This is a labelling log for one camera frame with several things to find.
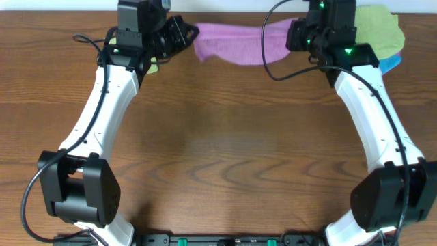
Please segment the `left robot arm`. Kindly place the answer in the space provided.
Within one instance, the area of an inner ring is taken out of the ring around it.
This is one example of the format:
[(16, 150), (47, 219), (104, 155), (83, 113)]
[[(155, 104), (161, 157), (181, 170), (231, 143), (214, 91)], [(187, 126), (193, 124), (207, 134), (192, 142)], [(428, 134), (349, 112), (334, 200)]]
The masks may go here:
[(58, 151), (43, 151), (36, 178), (47, 213), (71, 223), (98, 245), (131, 245), (134, 226), (119, 213), (120, 185), (110, 168), (124, 114), (153, 62), (168, 62), (199, 35), (181, 16), (145, 27), (112, 27), (97, 49), (96, 80), (71, 133)]

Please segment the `purple microfibre cloth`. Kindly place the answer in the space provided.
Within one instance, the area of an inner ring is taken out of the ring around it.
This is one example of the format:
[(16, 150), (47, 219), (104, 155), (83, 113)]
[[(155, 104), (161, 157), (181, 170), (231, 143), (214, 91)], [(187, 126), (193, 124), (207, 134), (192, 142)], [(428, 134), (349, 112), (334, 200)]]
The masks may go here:
[(240, 66), (260, 66), (285, 58), (287, 33), (293, 19), (261, 27), (219, 23), (197, 23), (199, 35), (194, 41), (195, 54), (201, 62), (218, 57)]

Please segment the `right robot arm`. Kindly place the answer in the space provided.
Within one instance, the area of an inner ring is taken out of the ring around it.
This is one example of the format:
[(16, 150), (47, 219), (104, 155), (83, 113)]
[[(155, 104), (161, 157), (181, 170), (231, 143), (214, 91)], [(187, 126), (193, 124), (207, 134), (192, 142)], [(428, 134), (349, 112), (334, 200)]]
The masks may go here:
[(436, 163), (413, 144), (386, 92), (372, 47), (356, 41), (355, 9), (329, 3), (292, 22), (286, 46), (307, 51), (345, 103), (365, 150), (367, 177), (350, 210), (325, 229), (327, 245), (364, 245), (427, 218), (436, 199)]

